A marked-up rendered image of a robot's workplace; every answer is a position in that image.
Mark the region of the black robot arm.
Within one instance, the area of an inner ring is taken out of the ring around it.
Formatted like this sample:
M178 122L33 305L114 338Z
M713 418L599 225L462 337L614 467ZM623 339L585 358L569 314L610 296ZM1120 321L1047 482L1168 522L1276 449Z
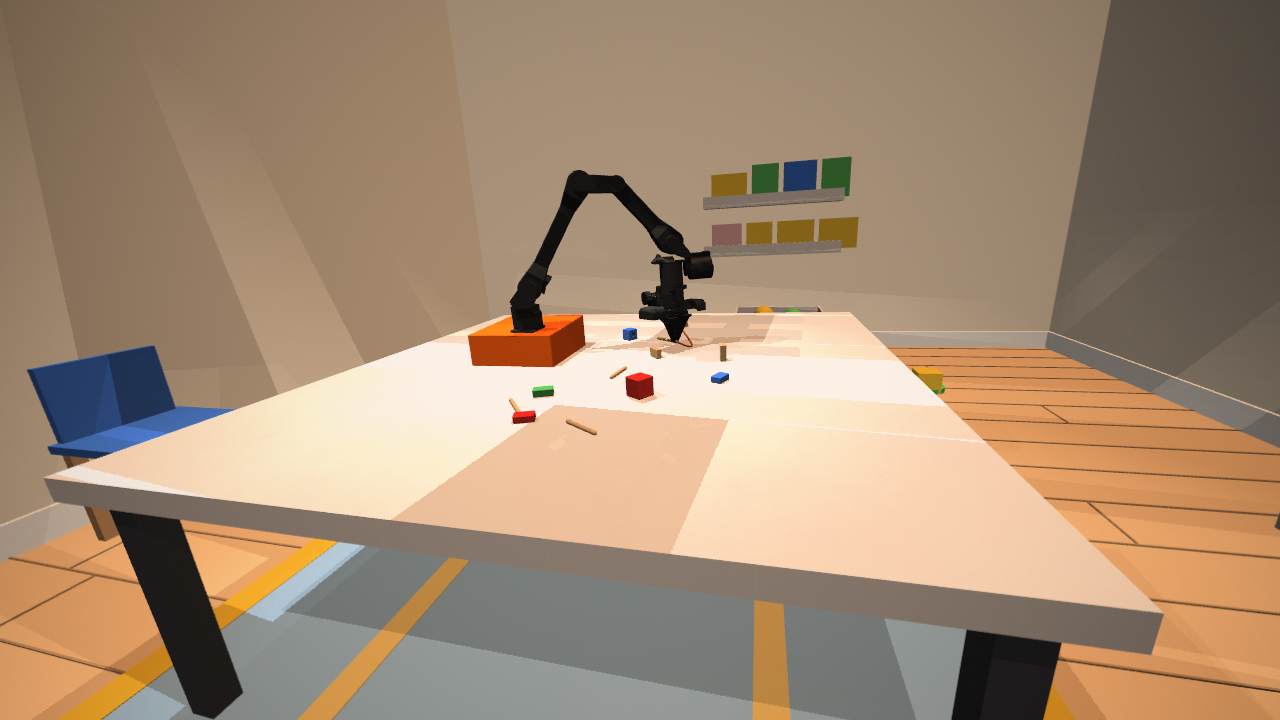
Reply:
M573 213L579 209L588 193L613 193L634 214L652 236L654 243L662 252L675 254L684 260L675 260L673 256L657 258L652 264L659 264L660 282L689 281L712 278L714 265L710 251L690 252L684 245L684 236L673 227L662 222L660 218L646 206L645 202L626 184L621 176L588 176L585 170L570 173L564 192L554 220L541 243L531 266L518 281L517 292L509 300L513 331L511 333L534 333L547 327L543 325L541 310L536 299L545 293L547 284L552 275L547 275L552 259L556 255L564 231L570 225ZM684 270L682 270L684 263Z

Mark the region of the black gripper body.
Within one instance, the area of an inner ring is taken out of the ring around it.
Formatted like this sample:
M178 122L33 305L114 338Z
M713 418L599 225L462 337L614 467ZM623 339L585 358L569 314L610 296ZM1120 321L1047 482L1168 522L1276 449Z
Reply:
M657 290L660 290L660 307L641 307L639 310L639 319L654 322L664 318L673 318L675 314L689 314L689 309L696 309L698 311L707 310L707 304L703 299L684 300L684 290L687 290L687 284L684 284L684 281L660 282L660 286L657 286Z

